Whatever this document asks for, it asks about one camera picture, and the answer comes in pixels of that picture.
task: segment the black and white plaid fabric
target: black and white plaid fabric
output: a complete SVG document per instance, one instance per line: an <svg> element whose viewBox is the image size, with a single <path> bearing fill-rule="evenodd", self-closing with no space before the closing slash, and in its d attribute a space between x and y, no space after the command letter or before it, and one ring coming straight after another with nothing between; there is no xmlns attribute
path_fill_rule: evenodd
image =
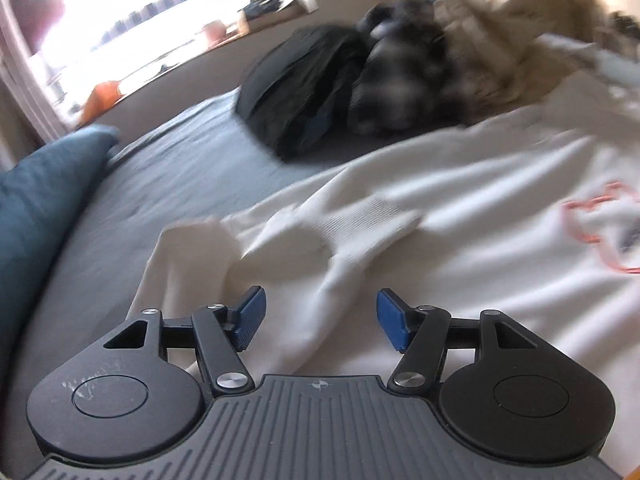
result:
<svg viewBox="0 0 640 480"><path fill-rule="evenodd" d="M353 88L350 125L364 135L463 121L463 84L431 4L400 0L373 7L358 30L374 44Z"/></svg>

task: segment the ribbed gray panel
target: ribbed gray panel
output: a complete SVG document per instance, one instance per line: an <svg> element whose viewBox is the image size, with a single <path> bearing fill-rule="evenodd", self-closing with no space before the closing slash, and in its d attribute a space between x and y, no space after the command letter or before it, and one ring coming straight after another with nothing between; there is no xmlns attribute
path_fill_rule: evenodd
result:
<svg viewBox="0 0 640 480"><path fill-rule="evenodd" d="M111 470L49 460L34 480L615 480L587 458L552 468L493 462L459 444L421 399L393 396L372 376L267 376L223 397L183 443Z"/></svg>

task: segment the red embroidered graphic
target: red embroidered graphic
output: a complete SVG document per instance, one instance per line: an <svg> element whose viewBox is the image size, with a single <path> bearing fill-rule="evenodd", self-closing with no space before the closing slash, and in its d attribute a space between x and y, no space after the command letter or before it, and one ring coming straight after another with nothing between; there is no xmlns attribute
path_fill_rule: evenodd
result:
<svg viewBox="0 0 640 480"><path fill-rule="evenodd" d="M613 202L619 200L622 194L629 195L634 202L640 203L640 194L635 189L622 184L622 182L611 182L604 188L604 194L580 202L578 200L571 200L565 202L562 205L562 216L564 218L564 225L576 240L585 244L593 244L597 247L600 258L607 267L618 272L626 272L627 274L640 274L640 267L625 267L620 262L618 252L611 247L611 245L600 235L589 234L584 231L580 222L575 218L574 210L582 210L586 212L592 212L605 202Z"/></svg>

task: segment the pile of clothes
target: pile of clothes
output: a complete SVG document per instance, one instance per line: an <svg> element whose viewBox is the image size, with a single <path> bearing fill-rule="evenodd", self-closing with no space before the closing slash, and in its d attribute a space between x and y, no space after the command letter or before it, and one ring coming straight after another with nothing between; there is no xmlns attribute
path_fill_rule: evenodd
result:
<svg viewBox="0 0 640 480"><path fill-rule="evenodd" d="M540 41L589 41L576 0L399 0L355 27L297 30L248 73L236 113L281 158L329 131L389 136L531 104L578 70Z"/></svg>
<svg viewBox="0 0 640 480"><path fill-rule="evenodd" d="M371 9L356 27L295 31L248 73L236 113L281 158L331 130L424 132L465 115L461 79L431 4Z"/></svg>

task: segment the pillow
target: pillow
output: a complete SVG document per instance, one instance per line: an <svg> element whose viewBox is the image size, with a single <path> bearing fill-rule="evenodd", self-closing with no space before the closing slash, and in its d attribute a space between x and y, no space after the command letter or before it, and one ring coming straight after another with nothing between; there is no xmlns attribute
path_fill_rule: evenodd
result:
<svg viewBox="0 0 640 480"><path fill-rule="evenodd" d="M18 332L102 179L117 128L94 124L0 174L0 388Z"/></svg>

